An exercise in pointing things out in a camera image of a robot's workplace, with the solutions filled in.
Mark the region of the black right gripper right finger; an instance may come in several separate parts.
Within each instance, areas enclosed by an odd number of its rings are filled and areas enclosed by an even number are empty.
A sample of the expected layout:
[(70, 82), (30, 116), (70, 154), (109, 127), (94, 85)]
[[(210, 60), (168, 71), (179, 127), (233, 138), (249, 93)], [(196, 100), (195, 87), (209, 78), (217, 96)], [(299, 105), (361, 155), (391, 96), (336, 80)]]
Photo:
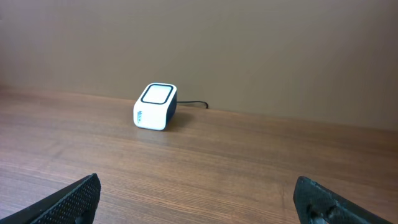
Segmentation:
[(293, 200), (301, 224), (391, 224), (305, 176), (297, 179)]

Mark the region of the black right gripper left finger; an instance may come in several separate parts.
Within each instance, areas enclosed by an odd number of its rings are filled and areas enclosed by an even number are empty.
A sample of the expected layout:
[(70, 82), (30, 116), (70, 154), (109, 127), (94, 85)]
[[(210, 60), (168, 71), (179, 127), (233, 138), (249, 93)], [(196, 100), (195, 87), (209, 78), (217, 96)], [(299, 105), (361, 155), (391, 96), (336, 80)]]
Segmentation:
[(1, 219), (1, 224), (92, 224), (101, 183), (93, 173)]

